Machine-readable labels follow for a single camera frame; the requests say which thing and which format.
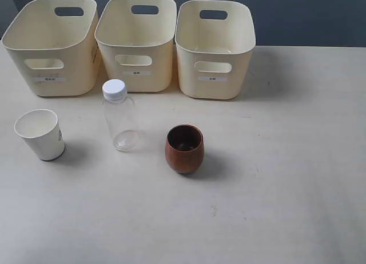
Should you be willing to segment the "middle cream plastic bin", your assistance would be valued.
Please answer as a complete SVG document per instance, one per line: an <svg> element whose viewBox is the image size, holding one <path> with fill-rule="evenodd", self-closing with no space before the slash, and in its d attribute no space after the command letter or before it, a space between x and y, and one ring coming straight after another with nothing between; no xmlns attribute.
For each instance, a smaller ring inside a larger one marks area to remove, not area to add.
<svg viewBox="0 0 366 264"><path fill-rule="evenodd" d="M110 0L94 33L108 77L123 80L129 92L165 90L176 19L174 0Z"/></svg>

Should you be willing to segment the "white paper cup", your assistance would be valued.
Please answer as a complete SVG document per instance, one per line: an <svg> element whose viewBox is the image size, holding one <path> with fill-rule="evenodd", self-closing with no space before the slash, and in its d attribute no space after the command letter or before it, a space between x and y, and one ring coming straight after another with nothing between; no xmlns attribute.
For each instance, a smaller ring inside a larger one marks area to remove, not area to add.
<svg viewBox="0 0 366 264"><path fill-rule="evenodd" d="M20 116L14 131L42 161L60 157L66 149L57 114L48 109L36 109Z"/></svg>

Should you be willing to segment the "left cream plastic bin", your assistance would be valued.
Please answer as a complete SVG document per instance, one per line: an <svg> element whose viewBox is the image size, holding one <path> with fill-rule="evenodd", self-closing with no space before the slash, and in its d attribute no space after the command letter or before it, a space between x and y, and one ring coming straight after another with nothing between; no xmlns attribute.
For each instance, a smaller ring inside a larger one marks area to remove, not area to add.
<svg viewBox="0 0 366 264"><path fill-rule="evenodd" d="M82 95L94 87L100 66L97 23L95 0L33 0L1 42L34 94Z"/></svg>

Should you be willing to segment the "clear plastic bottle white cap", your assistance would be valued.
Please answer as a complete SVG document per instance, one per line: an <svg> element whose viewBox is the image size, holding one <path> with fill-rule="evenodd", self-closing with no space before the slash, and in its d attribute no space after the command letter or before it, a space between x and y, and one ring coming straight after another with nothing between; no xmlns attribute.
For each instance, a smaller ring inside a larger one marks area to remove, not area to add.
<svg viewBox="0 0 366 264"><path fill-rule="evenodd" d="M115 149L132 151L138 143L138 127L134 101L127 85L120 79L110 79L102 85L104 112Z"/></svg>

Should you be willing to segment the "cream plastic bin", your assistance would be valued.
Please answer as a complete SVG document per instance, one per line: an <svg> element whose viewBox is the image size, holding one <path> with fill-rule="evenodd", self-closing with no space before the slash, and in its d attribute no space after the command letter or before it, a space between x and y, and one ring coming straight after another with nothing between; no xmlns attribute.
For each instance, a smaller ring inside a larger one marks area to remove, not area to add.
<svg viewBox="0 0 366 264"><path fill-rule="evenodd" d="M179 86L185 95L232 99L239 94L256 45L246 5L187 1L178 12L175 40Z"/></svg>
<svg viewBox="0 0 366 264"><path fill-rule="evenodd" d="M97 23L95 0L33 0L1 42L34 94L82 95L94 87L100 66Z"/></svg>
<svg viewBox="0 0 366 264"><path fill-rule="evenodd" d="M110 0L94 33L108 77L123 80L129 92L165 90L176 19L174 0Z"/></svg>

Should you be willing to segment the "brown wooden cup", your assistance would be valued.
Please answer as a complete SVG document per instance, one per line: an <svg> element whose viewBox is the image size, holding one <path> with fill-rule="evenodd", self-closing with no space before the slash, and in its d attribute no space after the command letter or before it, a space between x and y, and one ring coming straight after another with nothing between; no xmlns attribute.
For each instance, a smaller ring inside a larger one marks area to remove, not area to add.
<svg viewBox="0 0 366 264"><path fill-rule="evenodd" d="M179 174L191 174L204 160L204 136L193 125L177 125L166 136L165 159Z"/></svg>

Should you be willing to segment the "right cream plastic bin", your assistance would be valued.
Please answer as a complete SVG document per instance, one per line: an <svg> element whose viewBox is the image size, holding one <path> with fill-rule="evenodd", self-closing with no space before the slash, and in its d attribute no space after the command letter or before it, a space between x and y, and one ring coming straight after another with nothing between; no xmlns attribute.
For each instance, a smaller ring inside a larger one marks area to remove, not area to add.
<svg viewBox="0 0 366 264"><path fill-rule="evenodd" d="M187 1L178 12L175 40L179 86L185 95L232 99L239 94L256 45L246 5Z"/></svg>

